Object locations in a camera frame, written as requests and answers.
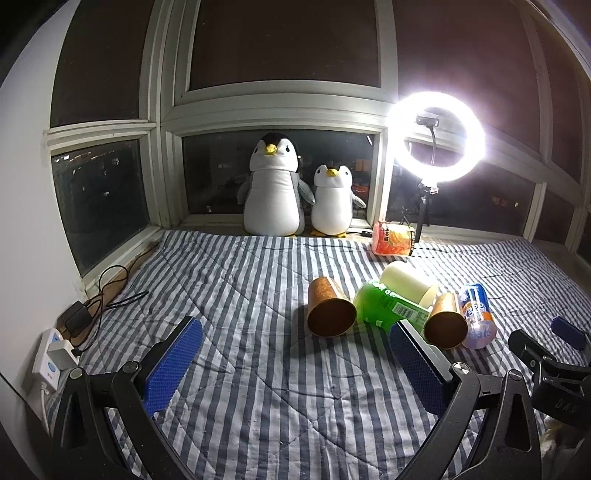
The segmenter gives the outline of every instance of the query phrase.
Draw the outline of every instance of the green bottle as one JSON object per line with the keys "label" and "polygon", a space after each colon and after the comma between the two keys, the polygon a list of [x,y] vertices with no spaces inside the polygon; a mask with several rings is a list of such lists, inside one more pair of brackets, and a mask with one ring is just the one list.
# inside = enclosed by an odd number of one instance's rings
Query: green bottle
{"label": "green bottle", "polygon": [[377,280],[368,281],[355,295],[357,319],[381,327],[390,333],[390,328],[399,320],[408,320],[419,332],[429,317],[429,311],[404,299]]}

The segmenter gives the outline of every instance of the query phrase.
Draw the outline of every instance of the penguin plush toy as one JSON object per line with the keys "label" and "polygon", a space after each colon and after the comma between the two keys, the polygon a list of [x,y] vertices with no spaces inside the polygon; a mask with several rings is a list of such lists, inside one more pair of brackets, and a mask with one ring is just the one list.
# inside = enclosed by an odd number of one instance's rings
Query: penguin plush toy
{"label": "penguin plush toy", "polygon": [[314,205],[314,194],[297,169],[296,149],[285,135],[269,133],[257,143],[251,156],[251,175],[238,190],[247,232],[269,236],[302,233],[300,195]]}
{"label": "penguin plush toy", "polygon": [[351,171],[344,165],[338,170],[321,165],[314,173],[314,185],[312,225],[320,233],[344,236],[353,219],[353,202],[365,208],[365,202],[351,191]]}

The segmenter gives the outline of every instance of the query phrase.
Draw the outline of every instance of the bed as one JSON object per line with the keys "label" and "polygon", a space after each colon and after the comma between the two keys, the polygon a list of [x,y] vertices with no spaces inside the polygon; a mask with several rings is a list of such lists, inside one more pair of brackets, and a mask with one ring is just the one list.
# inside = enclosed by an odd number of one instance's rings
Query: bed
{"label": "bed", "polygon": [[[90,374],[117,370],[193,315],[203,325],[202,349],[155,421],[197,478],[394,479],[437,418],[413,393],[383,330],[360,323],[321,339],[304,327],[311,280],[332,277],[353,297],[392,260],[341,239],[167,231],[122,293],[150,295],[108,311],[80,364]],[[450,351],[450,360],[486,374],[517,368],[529,378],[506,345],[523,328],[559,360],[581,364],[549,322],[560,314],[589,329],[591,300],[527,241],[421,243],[408,262],[438,279],[441,291],[470,281],[487,289],[497,338],[480,351]],[[52,428],[58,404],[59,393],[47,404]],[[146,478],[121,419],[109,416],[130,467]],[[449,477],[461,470],[481,421],[476,413]]]}

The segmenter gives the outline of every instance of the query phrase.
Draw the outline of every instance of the window pane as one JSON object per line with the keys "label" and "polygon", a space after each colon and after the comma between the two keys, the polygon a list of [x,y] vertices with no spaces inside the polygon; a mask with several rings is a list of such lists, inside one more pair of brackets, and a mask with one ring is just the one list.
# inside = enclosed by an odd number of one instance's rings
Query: window pane
{"label": "window pane", "polygon": [[81,275],[148,225],[137,140],[51,159],[61,221]]}
{"label": "window pane", "polygon": [[57,63],[51,126],[139,116],[139,71],[154,0],[82,0]]}
{"label": "window pane", "polygon": [[256,80],[379,86],[374,0],[202,0],[190,89]]}
{"label": "window pane", "polygon": [[[273,130],[285,134],[300,157],[300,177],[311,188],[314,172],[322,164],[346,165],[353,175],[353,191],[365,203],[369,199],[374,136],[327,130]],[[190,213],[242,213],[236,195],[250,175],[249,162],[257,142],[269,130],[195,135],[183,138],[187,202]],[[310,206],[304,202],[304,213]],[[354,218],[366,218],[365,209],[354,206]]]}
{"label": "window pane", "polygon": [[392,0],[401,96],[453,95],[481,122],[540,149],[530,44],[509,0]]}
{"label": "window pane", "polygon": [[569,234],[574,206],[555,193],[546,190],[544,206],[534,238],[563,244]]}
{"label": "window pane", "polygon": [[591,214],[587,214],[587,223],[585,224],[578,253],[591,265]]}
{"label": "window pane", "polygon": [[[431,147],[412,144],[413,156],[429,163]],[[456,163],[461,155],[437,149],[436,165]],[[418,219],[420,179],[406,169],[394,167],[386,219],[390,222]],[[432,225],[522,235],[535,184],[517,175],[481,161],[470,173],[455,181],[441,183],[439,193],[431,197],[429,220]]]}
{"label": "window pane", "polygon": [[562,39],[551,36],[542,27],[538,27],[538,33],[546,57],[552,95],[552,161],[580,181],[583,127],[577,73],[573,67],[576,60]]}

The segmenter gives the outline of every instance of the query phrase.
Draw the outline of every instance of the small penguin plush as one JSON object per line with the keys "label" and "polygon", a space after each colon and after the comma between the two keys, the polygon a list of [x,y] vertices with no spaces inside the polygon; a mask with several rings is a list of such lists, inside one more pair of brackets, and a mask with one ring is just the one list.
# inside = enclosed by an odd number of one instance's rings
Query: small penguin plush
{"label": "small penguin plush", "polygon": [[338,170],[321,165],[314,174],[314,185],[312,225],[326,235],[342,236],[353,219],[353,202],[365,208],[365,202],[351,191],[351,171],[344,165]]}

